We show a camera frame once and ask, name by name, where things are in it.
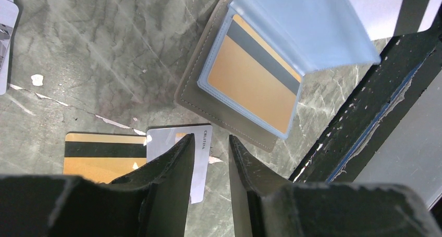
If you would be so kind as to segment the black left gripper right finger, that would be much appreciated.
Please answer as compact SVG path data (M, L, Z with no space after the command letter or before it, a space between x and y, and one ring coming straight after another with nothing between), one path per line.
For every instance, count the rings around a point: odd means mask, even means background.
M379 183L293 183L229 136L235 236L441 236L410 188Z

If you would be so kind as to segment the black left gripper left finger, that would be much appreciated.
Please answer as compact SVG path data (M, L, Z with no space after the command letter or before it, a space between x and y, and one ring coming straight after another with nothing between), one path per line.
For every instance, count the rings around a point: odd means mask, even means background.
M183 236L195 137L109 184L80 176L1 176L1 236Z

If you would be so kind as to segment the grey card holder blue lining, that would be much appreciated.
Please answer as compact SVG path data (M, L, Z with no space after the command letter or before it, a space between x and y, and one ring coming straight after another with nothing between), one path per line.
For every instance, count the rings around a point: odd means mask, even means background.
M271 152L307 74L379 62L349 0L219 0L175 99Z

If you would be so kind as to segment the gold card black stripe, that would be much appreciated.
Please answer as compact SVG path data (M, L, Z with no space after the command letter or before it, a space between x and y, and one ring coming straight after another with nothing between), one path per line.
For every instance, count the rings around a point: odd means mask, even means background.
M239 14L227 19L198 85L263 129L285 139L302 77Z

